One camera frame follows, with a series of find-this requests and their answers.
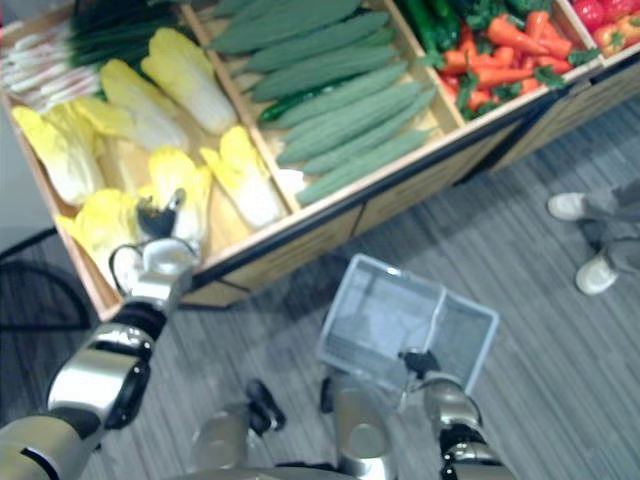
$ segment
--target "gray pants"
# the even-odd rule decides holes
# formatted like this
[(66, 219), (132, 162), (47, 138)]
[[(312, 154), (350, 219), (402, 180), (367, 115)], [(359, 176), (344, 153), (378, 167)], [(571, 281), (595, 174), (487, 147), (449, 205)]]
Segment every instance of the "gray pants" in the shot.
[[(584, 206), (585, 218), (591, 220), (640, 222), (640, 179), (587, 193)], [(610, 242), (605, 255), (616, 271), (640, 273), (640, 238)]]

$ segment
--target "person's leg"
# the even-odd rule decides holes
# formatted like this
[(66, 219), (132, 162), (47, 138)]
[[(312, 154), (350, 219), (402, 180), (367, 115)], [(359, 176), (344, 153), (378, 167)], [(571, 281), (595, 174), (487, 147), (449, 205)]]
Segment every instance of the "person's leg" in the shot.
[(640, 179), (616, 188), (587, 193), (583, 218), (640, 222)]
[(576, 285), (586, 295), (597, 295), (613, 285), (620, 273), (640, 273), (640, 239), (609, 243), (576, 274)]
[(607, 220), (640, 222), (640, 179), (615, 188), (589, 193), (554, 195), (547, 203), (559, 220)]
[(640, 273), (640, 238), (611, 242), (605, 248), (605, 255), (615, 271)]

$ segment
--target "floor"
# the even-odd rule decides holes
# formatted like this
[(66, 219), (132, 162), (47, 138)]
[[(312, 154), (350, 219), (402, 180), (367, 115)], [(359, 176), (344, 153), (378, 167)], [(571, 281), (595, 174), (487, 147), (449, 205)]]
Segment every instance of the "floor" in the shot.
[[(595, 298), (578, 293), (573, 275), (593, 251), (577, 225), (547, 215), (545, 200), (637, 178), (638, 125), (635, 98), (499, 174), (436, 195), (226, 311), (179, 312), (160, 340), (138, 419), (104, 441), (83, 479), (186, 471), (198, 426), (241, 400), (252, 377), (265, 381), (289, 416), (284, 431), (255, 445), (252, 462), (332, 460), (331, 424), (317, 409), (324, 369), (314, 347), (346, 259), (356, 252), (500, 313), (474, 395), (490, 438), (519, 478), (637, 478), (638, 279), (622, 278)], [(613, 225), (605, 233), (626, 235), (640, 235), (638, 226)], [(68, 265), (55, 237), (22, 257)], [(19, 284), (28, 286), (16, 293), (23, 307), (8, 310), (3, 300), (0, 322), (31, 321), (33, 299), (44, 301), (43, 285)], [(51, 376), (83, 337), (0, 335), (0, 424), (42, 405)], [(400, 478), (436, 479), (436, 444), (419, 402), (390, 424)]]

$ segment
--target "wooden produce display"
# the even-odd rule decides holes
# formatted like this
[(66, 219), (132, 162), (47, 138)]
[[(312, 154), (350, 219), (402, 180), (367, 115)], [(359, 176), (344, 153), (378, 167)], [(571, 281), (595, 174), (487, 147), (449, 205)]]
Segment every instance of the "wooden produce display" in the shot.
[[(264, 129), (258, 122), (268, 103), (254, 103), (246, 92), (251, 75), (237, 75), (246, 58), (222, 56), (209, 47), (212, 39), (224, 30), (226, 20), (214, 19), (215, 2), (195, 2), (180, 5), (183, 23), (205, 47), (214, 66), (216, 78), (230, 99), (240, 123), (247, 129), (251, 141), (264, 160), (266, 182), (279, 195), (281, 217), (259, 229), (251, 229), (238, 213), (232, 199), (214, 183), (209, 199), (209, 235), (205, 240), (201, 264), (196, 270), (193, 291), (184, 301), (203, 306), (226, 306), (252, 291), (265, 286), (317, 256), (346, 242), (353, 235), (383, 222), (420, 200), (454, 184), (473, 170), (496, 145), (509, 136), (528, 118), (537, 113), (551, 93), (546, 87), (518, 97), (473, 121), (466, 122), (454, 101), (443, 90), (440, 78), (431, 67), (424, 66), (424, 51), (406, 21), (391, 0), (370, 0), (362, 3), (375, 11), (389, 15), (387, 28), (393, 32), (393, 46), (398, 59), (406, 61), (408, 71), (401, 83), (419, 82), (425, 89), (433, 88), (433, 101), (416, 116), (412, 128), (429, 130), (423, 145), (308, 205), (296, 197), (301, 187), (291, 182), (290, 171), (297, 165), (280, 166), (277, 157), (282, 151), (282, 130)], [(567, 22), (563, 11), (554, 11), (554, 21), (576, 45), (585, 46), (577, 29)], [(10, 48), (31, 33), (68, 18), (71, 9), (61, 9), (41, 19), (8, 26), (2, 31), (3, 48)], [(602, 63), (589, 63), (565, 75), (569, 83), (589, 78)], [(2, 90), (3, 106), (19, 104)], [(77, 209), (65, 204), (53, 188), (46, 170), (28, 145), (20, 129), (15, 133), (25, 153), (30, 169), (53, 216), (73, 217)], [(219, 139), (203, 137), (216, 146)], [(108, 185), (125, 188), (129, 183), (139, 188), (148, 181), (147, 156), (122, 141), (117, 144), (123, 162), (100, 165)], [(305, 186), (314, 177), (305, 177)], [(60, 236), (71, 257), (89, 297), (102, 319), (108, 319), (121, 304), (121, 298), (105, 281), (95, 264), (82, 248), (59, 228)]]
[[(596, 43), (568, 1), (558, 2), (564, 17), (588, 48)], [(640, 94), (640, 43), (598, 58), (592, 75), (572, 85), (539, 120), (501, 156), (494, 170), (511, 165), (610, 108)]]

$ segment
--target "wooden crate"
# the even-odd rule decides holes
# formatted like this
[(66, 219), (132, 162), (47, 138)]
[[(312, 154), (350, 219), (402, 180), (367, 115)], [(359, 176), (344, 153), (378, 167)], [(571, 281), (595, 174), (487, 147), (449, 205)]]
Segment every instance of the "wooden crate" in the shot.
[[(229, 199), (219, 188), (214, 187), (211, 205), (215, 208), (210, 209), (209, 245), (202, 264), (196, 271), (196, 289), (185, 298), (187, 303), (224, 306), (240, 300), (278, 276), (345, 242), (354, 232), (360, 233), (427, 195), (451, 185), (475, 167), (486, 152), (523, 121), (532, 106), (548, 94), (546, 88), (541, 88), (466, 123), (452, 100), (440, 88), (440, 80), (435, 71), (420, 66), (418, 60), (424, 52), (393, 2), (371, 0), (368, 5), (387, 10), (391, 14), (396, 45), (413, 62), (410, 75), (438, 88), (434, 103), (422, 119), (423, 126), (435, 127), (436, 133), (422, 148), (315, 204), (300, 208), (279, 178), (279, 168), (275, 162), (279, 148), (277, 137), (274, 136), (277, 134), (261, 131), (256, 123), (262, 106), (248, 102), (230, 74), (232, 65), (215, 52), (209, 51), (209, 58), (216, 68), (221, 86), (266, 161), (271, 174), (270, 181), (282, 199), (283, 216), (278, 222), (253, 232), (243, 223)], [(191, 5), (181, 5), (180, 11), (198, 40), (207, 44), (211, 38), (209, 26), (200, 22)], [(27, 34), (42, 31), (60, 19), (67, 18), (69, 14), (69, 8), (61, 9), (42, 19), (4, 30), (4, 45), (10, 46)], [(571, 72), (570, 75), (573, 76), (569, 79), (573, 81), (588, 76), (589, 73), (590, 67), (585, 65)], [(15, 104), (6, 92), (1, 94), (5, 108)], [(52, 215), (73, 216), (75, 210), (60, 200), (34, 152), (19, 129), (15, 125), (14, 128)], [(445, 151), (448, 152), (448, 158), (441, 155)], [(433, 162), (425, 163), (429, 159), (433, 159)], [(130, 170), (144, 171), (144, 162), (145, 157), (134, 155)], [(406, 176), (406, 172), (414, 172), (418, 176), (411, 183), (407, 178), (396, 180), (399, 176)], [(145, 181), (145, 175), (141, 177), (133, 179), (136, 185)], [(66, 232), (59, 229), (59, 233), (98, 314), (102, 319), (110, 318), (119, 307), (121, 299)]]
[[(583, 39), (585, 47), (596, 48), (591, 34), (575, 14), (570, 2), (558, 1), (557, 8)], [(540, 117), (500, 158), (494, 170), (511, 165), (610, 108), (640, 94), (640, 44), (608, 58), (600, 55), (597, 61), (600, 66), (594, 68), (591, 75), (581, 77), (566, 96)]]
[(556, 138), (640, 94), (640, 56), (632, 65), (609, 76), (581, 82), (558, 100), (498, 161), (499, 170)]
[(465, 148), (451, 158), (368, 201), (356, 227), (356, 235), (394, 217), (409, 207), (453, 185), (463, 178), (486, 154), (504, 140), (520, 122)]

